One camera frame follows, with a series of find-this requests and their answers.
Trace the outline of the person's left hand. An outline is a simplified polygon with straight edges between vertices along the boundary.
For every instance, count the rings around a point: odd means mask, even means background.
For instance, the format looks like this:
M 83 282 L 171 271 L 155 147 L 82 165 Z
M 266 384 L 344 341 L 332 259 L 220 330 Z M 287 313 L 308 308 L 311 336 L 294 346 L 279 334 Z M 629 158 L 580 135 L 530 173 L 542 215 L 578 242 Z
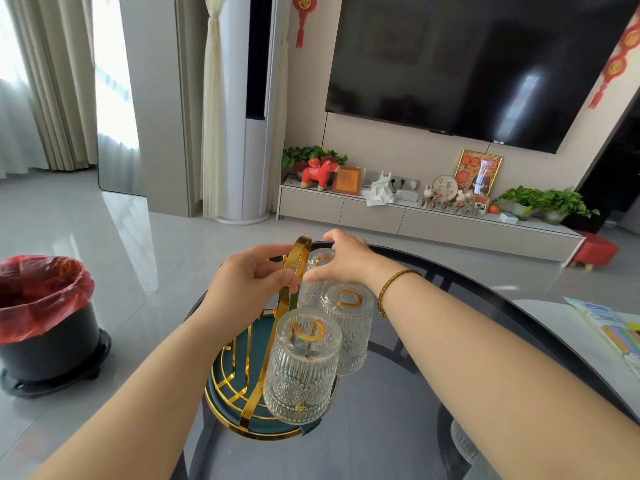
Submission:
M 288 269 L 271 258 L 291 250 L 292 244 L 261 244 L 222 263 L 197 310 L 217 342 L 228 343 L 258 318 L 276 293 L 266 296 L 260 292 L 257 270 Z

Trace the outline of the person's right hand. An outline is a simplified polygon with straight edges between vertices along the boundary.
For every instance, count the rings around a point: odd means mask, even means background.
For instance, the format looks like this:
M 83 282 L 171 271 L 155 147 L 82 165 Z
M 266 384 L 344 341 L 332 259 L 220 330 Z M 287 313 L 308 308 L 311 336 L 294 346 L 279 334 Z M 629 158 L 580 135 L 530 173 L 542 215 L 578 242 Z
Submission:
M 332 241 L 335 250 L 334 259 L 324 266 L 340 266 L 346 283 L 364 285 L 376 296 L 391 277 L 404 270 L 399 263 L 373 252 L 366 241 L 340 229 L 332 229 L 323 238 Z

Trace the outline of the clear ribbed glass cup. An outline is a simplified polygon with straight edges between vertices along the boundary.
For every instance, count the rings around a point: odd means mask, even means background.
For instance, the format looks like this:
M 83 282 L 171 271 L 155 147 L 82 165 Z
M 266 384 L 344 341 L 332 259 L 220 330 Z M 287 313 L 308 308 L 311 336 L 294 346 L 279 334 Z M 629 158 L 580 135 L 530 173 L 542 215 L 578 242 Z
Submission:
M 318 304 L 326 315 L 334 318 L 342 332 L 337 375 L 347 376 L 358 371 L 367 355 L 373 293 L 364 285 L 327 281 Z
M 319 248 L 313 250 L 307 259 L 305 266 L 304 276 L 318 267 L 327 265 L 335 257 L 335 250 L 331 248 Z M 297 308 L 308 308 L 317 305 L 317 302 L 321 296 L 321 292 L 324 286 L 324 282 L 300 282 L 300 289 L 298 293 L 298 306 Z
M 277 323 L 263 387 L 264 403 L 278 420 L 296 426 L 329 407 L 342 331 L 318 308 L 297 308 Z

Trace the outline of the gold cup rack teal tray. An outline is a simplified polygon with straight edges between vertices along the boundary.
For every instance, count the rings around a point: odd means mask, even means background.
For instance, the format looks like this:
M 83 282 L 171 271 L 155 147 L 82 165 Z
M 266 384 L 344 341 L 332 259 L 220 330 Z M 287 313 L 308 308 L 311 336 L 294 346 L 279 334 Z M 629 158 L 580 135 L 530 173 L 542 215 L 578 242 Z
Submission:
M 222 348 L 211 366 L 204 389 L 206 402 L 215 418 L 237 435 L 261 441 L 307 435 L 327 412 L 309 424 L 291 425 L 274 417 L 262 396 L 276 325 L 297 306 L 298 292 L 290 292 L 288 287 L 281 289 L 276 307 L 263 309 L 244 332 Z M 329 407 L 338 383 L 336 375 Z

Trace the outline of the person's left forearm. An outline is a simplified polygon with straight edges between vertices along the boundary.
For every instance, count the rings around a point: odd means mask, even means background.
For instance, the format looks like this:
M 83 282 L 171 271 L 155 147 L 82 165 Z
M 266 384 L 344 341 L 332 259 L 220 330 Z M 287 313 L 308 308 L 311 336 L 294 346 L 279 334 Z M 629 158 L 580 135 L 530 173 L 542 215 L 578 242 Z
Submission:
M 272 296 L 204 299 L 30 480 L 169 480 L 216 355 Z

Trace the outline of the person's right forearm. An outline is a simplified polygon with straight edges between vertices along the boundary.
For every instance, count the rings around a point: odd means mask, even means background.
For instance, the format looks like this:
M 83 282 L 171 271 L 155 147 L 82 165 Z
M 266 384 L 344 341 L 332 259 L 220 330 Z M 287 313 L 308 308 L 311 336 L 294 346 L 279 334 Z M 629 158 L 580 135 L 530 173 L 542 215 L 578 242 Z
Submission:
M 417 273 L 381 307 L 505 480 L 640 480 L 640 426 L 544 353 Z

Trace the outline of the small orange framed picture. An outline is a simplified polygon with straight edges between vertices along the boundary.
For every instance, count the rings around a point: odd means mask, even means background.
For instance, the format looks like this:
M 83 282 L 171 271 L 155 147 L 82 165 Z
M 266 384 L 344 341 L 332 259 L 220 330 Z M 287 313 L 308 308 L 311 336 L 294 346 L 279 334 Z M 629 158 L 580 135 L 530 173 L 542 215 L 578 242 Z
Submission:
M 362 183 L 362 168 L 340 166 L 332 185 L 332 192 L 348 195 L 360 195 Z

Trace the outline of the crumpled white tissue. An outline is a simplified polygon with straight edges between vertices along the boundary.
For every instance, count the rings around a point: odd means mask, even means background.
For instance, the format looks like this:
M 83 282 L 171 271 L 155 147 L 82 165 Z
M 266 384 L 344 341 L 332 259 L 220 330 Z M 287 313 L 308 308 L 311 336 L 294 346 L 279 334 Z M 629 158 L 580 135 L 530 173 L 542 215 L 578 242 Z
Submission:
M 360 186 L 360 195 L 368 207 L 388 205 L 394 202 L 391 186 L 391 172 L 385 173 L 366 170 Z

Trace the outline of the red toy horse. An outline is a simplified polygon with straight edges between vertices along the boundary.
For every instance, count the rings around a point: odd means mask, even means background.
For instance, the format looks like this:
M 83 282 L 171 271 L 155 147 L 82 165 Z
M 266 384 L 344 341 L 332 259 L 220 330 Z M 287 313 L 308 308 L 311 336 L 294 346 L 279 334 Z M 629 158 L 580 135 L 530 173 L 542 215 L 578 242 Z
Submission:
M 308 188 L 311 183 L 317 183 L 318 191 L 324 191 L 332 174 L 340 170 L 339 163 L 331 160 L 321 161 L 319 158 L 308 160 L 308 167 L 303 170 L 300 186 Z

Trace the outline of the long beige television cabinet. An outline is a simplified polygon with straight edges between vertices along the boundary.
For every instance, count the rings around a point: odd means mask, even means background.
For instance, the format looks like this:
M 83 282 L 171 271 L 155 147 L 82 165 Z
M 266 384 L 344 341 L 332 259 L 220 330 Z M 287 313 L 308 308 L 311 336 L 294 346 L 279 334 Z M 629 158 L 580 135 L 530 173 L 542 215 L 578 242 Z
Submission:
M 498 216 L 468 216 L 384 204 L 370 207 L 363 196 L 301 188 L 295 177 L 279 186 L 276 215 L 388 233 L 441 244 L 558 262 L 566 266 L 585 236 L 539 220 L 508 224 Z

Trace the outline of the row of small figurines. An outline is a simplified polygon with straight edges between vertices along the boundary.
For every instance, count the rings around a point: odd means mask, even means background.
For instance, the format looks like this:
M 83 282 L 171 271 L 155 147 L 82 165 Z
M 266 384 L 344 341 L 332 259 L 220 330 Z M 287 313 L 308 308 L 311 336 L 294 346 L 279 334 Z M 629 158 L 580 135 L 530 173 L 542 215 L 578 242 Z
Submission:
M 471 191 L 457 190 L 452 199 L 445 199 L 444 193 L 436 191 L 434 185 L 428 185 L 417 204 L 419 209 L 434 210 L 448 214 L 478 217 L 487 213 L 491 206 L 487 196 L 474 194 Z

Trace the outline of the round white decorative plaque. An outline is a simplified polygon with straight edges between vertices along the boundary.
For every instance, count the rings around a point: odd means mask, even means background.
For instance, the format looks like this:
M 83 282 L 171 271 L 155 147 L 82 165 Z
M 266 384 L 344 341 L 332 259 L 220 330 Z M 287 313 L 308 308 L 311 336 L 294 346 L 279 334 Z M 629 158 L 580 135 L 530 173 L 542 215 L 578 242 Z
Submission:
M 459 186 L 455 177 L 441 175 L 434 179 L 431 190 L 438 201 L 449 202 L 458 196 Z

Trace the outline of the white standing air conditioner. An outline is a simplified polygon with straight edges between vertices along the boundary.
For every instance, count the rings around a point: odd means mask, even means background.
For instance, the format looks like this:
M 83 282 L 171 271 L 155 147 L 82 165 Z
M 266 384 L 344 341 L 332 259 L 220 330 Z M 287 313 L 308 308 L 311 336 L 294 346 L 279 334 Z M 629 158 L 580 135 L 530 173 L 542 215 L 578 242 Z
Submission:
M 225 153 L 217 221 L 269 217 L 281 181 L 291 0 L 225 0 L 218 17 Z

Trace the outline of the cream tied curtain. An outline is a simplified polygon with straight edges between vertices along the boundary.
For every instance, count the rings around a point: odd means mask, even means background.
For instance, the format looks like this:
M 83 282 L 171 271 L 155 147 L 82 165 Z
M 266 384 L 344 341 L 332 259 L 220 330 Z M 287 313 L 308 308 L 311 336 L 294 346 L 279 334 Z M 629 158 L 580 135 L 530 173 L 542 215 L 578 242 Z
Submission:
M 225 88 L 223 83 L 220 16 L 226 0 L 205 0 L 208 14 L 204 51 L 202 110 L 203 215 L 220 215 L 223 195 L 223 164 L 227 155 Z

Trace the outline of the gold framed red picture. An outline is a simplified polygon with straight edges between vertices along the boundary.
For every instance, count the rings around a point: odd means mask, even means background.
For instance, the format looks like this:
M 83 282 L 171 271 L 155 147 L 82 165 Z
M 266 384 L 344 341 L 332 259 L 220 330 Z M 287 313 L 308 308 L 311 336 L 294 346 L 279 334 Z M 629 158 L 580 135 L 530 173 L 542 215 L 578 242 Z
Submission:
M 458 189 L 489 197 L 503 157 L 472 150 L 463 150 L 454 173 Z

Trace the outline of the red plastic bin bag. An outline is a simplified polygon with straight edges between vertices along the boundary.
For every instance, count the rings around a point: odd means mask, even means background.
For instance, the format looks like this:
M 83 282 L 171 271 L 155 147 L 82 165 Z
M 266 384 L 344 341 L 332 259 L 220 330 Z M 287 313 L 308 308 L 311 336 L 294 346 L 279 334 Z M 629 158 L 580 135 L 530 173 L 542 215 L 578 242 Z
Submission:
M 0 262 L 0 344 L 43 335 L 92 299 L 95 283 L 72 257 L 19 255 Z

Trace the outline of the black wheeled bin base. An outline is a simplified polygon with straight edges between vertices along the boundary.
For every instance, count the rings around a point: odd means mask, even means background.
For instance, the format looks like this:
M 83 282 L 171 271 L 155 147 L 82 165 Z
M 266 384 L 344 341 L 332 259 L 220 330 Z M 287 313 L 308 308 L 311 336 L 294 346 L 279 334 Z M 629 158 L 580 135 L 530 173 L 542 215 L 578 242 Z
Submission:
M 9 375 L 7 369 L 0 371 L 0 389 L 7 395 L 21 399 L 37 399 L 51 395 L 75 385 L 80 381 L 98 379 L 102 365 L 111 350 L 111 336 L 99 329 L 99 342 L 95 350 L 72 370 L 51 379 L 41 381 L 26 381 Z

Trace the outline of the black round trash bin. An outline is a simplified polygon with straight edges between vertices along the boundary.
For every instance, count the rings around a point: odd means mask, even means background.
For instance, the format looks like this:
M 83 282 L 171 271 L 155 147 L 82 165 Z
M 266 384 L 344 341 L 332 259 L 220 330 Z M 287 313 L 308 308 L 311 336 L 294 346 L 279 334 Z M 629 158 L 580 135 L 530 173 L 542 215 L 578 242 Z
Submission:
M 99 341 L 99 325 L 89 303 L 39 336 L 0 344 L 0 362 L 13 379 L 44 381 L 80 366 Z

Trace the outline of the green trailing potted plant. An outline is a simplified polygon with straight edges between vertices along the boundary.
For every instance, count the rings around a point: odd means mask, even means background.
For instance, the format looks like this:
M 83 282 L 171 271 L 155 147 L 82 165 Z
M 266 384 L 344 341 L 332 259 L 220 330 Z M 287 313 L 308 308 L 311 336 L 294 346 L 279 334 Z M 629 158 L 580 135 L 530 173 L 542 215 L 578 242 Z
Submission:
M 600 215 L 599 210 L 587 208 L 582 195 L 571 187 L 542 191 L 520 185 L 503 192 L 494 203 L 519 220 L 538 216 L 551 225 L 559 225 L 565 217 L 574 214 L 586 218 Z

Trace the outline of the red hanging knot ornament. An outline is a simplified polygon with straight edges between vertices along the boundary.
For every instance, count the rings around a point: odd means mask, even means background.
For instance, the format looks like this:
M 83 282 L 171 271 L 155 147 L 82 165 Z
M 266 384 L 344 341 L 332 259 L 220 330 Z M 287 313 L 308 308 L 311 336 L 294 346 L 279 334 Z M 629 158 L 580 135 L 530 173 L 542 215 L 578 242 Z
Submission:
M 296 48 L 301 49 L 305 38 L 305 25 L 308 15 L 316 9 L 317 0 L 292 0 L 298 12 L 299 26 L 296 37 Z

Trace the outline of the red upholstered footstool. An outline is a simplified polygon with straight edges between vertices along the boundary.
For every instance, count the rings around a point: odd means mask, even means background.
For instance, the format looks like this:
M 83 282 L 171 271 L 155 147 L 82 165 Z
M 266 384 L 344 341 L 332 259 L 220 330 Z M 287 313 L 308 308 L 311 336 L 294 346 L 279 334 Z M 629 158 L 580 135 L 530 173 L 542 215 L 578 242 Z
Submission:
M 617 244 L 597 234 L 577 232 L 584 237 L 584 240 L 569 261 L 568 267 L 576 267 L 580 264 L 587 271 L 594 271 L 596 267 L 608 265 L 620 250 Z

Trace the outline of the colourful printed booklet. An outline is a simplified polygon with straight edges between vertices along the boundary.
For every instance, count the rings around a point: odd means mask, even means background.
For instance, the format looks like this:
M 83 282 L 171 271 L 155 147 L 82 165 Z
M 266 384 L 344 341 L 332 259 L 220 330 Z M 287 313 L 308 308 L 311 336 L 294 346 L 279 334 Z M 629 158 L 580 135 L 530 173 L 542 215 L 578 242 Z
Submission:
M 625 321 L 606 306 L 574 298 L 564 300 L 609 343 L 640 380 L 640 324 Z

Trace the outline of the beige pleated curtain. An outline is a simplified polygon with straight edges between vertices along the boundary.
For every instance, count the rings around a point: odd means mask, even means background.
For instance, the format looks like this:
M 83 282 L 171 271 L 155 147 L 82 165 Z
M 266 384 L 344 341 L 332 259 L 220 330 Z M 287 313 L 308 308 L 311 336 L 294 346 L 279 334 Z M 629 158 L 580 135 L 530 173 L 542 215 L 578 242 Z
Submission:
M 98 164 L 92 0 L 4 0 L 46 167 Z

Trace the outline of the white sheer curtain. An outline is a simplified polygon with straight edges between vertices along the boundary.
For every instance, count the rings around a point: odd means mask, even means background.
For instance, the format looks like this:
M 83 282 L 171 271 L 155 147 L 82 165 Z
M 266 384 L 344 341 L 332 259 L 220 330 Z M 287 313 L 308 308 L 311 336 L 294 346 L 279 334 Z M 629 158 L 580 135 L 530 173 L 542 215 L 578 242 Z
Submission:
M 0 0 L 0 180 L 50 166 L 9 0 Z

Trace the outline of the large black wall television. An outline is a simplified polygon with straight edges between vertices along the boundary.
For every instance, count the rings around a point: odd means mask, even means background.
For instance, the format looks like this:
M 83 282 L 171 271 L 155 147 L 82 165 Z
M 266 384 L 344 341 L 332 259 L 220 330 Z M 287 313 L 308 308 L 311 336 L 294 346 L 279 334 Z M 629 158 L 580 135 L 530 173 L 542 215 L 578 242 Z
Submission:
M 640 0 L 342 0 L 325 110 L 556 153 Z

